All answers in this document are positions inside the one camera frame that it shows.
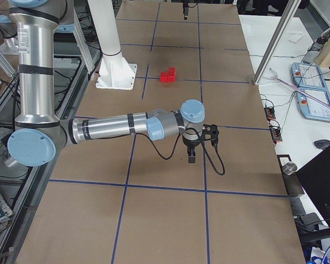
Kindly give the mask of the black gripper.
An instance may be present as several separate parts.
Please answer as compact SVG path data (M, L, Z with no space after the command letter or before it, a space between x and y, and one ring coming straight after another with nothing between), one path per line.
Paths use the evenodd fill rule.
M189 3L190 3L189 0L182 0L183 12L186 13L184 14L184 20L188 19Z
M188 147L188 162L195 163L196 152L195 147L200 144L201 133L197 131L185 131L182 134L183 143Z

